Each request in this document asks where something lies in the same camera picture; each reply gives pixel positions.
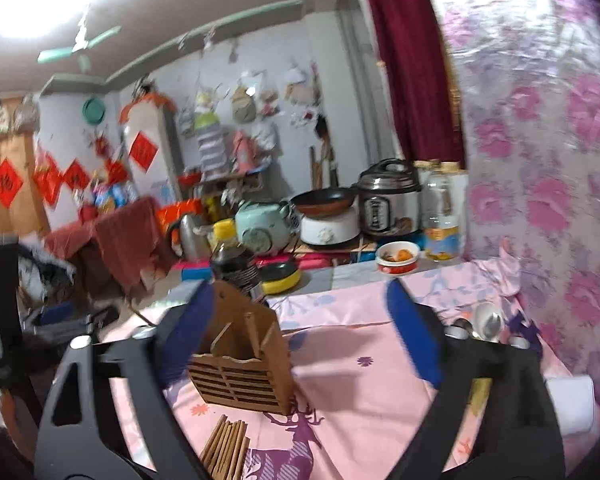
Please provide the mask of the wooden utensil holder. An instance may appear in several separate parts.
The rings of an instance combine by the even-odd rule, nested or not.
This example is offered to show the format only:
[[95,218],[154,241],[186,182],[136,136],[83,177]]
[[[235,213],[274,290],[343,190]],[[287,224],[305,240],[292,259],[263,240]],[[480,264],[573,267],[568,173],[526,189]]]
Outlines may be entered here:
[[231,284],[212,290],[214,315],[187,365],[198,393],[211,404],[288,415],[294,380],[275,311]]

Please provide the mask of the white tissue pack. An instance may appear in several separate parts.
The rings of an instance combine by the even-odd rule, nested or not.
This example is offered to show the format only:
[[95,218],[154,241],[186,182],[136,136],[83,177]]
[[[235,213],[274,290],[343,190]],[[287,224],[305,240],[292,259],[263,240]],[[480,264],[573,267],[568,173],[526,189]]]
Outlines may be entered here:
[[589,432],[594,424],[594,382],[588,375],[547,377],[545,385],[552,399],[560,434],[563,437]]

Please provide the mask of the white electric hotplate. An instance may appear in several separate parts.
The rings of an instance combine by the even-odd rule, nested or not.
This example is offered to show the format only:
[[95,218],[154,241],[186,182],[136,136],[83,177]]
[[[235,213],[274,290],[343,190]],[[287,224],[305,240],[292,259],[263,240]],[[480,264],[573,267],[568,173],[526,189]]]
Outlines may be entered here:
[[300,240],[309,246],[335,247],[349,243],[360,233],[354,207],[324,218],[303,216],[300,221]]

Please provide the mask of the yellow black small pan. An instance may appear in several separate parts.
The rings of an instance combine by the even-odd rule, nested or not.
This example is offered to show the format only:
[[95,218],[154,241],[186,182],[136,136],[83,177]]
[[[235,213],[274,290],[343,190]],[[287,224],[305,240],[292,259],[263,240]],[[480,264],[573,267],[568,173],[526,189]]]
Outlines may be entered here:
[[294,260],[269,263],[259,269],[266,296],[279,295],[293,289],[301,280],[301,270]]

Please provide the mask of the red white food bowl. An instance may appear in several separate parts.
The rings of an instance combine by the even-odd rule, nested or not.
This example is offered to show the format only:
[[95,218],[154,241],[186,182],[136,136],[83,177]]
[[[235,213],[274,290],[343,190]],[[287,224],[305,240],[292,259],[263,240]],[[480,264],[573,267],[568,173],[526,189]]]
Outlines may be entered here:
[[383,274],[403,275],[414,271],[418,266],[419,247],[406,240],[379,246],[376,250],[376,266]]

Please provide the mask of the dark red curtain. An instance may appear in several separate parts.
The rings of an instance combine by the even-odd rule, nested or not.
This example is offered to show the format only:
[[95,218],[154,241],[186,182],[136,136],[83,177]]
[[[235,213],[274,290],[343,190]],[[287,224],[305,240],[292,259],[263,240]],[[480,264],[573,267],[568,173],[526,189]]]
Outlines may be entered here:
[[368,0],[387,73],[394,130],[411,160],[466,164],[443,41],[430,0]]

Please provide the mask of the silver pressure cooker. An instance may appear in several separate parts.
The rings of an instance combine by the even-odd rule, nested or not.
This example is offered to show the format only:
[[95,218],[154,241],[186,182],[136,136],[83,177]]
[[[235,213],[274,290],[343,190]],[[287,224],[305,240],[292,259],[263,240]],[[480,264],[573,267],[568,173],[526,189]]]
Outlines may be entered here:
[[422,186],[412,162],[398,158],[376,162],[360,174],[355,188],[365,235],[399,237],[419,229]]

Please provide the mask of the green round plate on wall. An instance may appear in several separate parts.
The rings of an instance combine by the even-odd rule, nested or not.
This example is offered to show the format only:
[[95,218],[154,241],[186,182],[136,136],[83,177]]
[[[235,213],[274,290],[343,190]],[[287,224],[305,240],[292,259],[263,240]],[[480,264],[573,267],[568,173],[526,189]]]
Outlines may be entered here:
[[91,126],[100,125],[106,116],[106,105],[98,96],[91,96],[82,106],[82,117]]

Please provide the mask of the steel electric kettle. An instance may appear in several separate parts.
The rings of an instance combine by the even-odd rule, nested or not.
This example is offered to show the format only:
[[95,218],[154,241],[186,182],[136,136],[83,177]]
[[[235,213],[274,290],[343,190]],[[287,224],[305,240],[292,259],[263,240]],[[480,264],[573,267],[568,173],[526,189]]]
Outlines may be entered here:
[[211,257],[206,227],[196,214],[182,214],[166,230],[166,244],[175,258],[187,262],[204,262]]

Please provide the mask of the mint green rice cooker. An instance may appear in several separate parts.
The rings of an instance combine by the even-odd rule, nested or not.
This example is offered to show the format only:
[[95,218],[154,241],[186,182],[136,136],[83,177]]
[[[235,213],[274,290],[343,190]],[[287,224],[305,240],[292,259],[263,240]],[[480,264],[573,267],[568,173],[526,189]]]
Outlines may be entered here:
[[291,240],[290,214],[288,200],[243,200],[235,214],[238,240],[255,255],[277,255]]

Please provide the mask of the red cloth covered table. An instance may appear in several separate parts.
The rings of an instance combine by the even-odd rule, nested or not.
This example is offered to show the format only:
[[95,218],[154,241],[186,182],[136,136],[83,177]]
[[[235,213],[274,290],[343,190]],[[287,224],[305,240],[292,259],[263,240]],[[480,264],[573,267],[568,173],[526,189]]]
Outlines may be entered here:
[[129,292],[140,284],[140,271],[151,263],[163,242],[156,211],[153,198],[141,197],[94,220],[53,230],[43,245],[56,258],[68,261],[94,243],[109,273]]

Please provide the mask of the brown frying pan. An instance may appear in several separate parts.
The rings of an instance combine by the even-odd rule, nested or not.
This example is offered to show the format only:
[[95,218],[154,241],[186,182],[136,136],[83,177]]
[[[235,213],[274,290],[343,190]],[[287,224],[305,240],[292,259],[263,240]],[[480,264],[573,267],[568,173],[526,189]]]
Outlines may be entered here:
[[355,197],[353,188],[321,188],[296,195],[291,203],[304,216],[325,218],[341,214],[351,207]]

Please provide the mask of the dark soy sauce bottle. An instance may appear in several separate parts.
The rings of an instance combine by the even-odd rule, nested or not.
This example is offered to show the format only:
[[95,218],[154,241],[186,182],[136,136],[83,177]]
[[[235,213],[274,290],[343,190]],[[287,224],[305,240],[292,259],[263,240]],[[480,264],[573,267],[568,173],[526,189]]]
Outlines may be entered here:
[[264,292],[254,253],[238,240],[235,222],[232,219],[216,222],[213,236],[216,241],[210,259],[213,277],[231,284],[252,301],[262,301]]

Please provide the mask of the green ceiling fan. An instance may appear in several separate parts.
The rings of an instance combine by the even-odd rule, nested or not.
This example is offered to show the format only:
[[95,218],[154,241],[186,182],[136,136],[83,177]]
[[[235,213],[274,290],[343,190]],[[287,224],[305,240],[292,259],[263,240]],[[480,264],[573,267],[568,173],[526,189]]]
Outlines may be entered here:
[[88,38],[87,19],[90,11],[91,8],[88,6],[82,13],[78,21],[78,31],[76,32],[72,46],[43,50],[38,54],[36,62],[38,62],[38,64],[46,64],[63,60],[64,58],[71,58],[73,55],[81,54],[84,51],[97,47],[105,40],[116,36],[119,32],[121,32],[121,26],[114,26],[110,29],[106,29],[104,32],[101,32],[93,38]]

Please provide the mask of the clear oil bottle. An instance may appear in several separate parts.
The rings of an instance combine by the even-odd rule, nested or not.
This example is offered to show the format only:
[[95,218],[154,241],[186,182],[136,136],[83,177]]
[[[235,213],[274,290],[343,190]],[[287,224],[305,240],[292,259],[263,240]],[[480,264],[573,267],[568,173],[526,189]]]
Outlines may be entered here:
[[460,225],[453,204],[452,182],[441,162],[429,163],[422,189],[422,228],[425,254],[437,262],[452,260],[460,253]]

